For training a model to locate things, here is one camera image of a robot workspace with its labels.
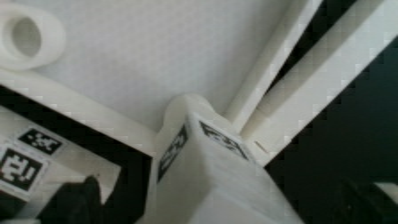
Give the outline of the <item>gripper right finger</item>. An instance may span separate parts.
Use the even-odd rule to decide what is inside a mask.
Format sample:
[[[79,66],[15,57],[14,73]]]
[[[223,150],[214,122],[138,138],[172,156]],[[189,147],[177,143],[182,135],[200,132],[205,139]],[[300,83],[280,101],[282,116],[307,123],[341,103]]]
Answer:
[[[335,224],[398,224],[398,183],[344,180],[337,191]]]

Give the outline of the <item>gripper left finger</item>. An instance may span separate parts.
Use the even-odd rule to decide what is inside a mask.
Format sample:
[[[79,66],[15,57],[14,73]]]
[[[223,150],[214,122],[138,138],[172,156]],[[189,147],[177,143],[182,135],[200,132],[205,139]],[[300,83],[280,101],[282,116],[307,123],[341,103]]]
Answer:
[[[40,224],[102,224],[99,182],[65,183],[38,213]]]

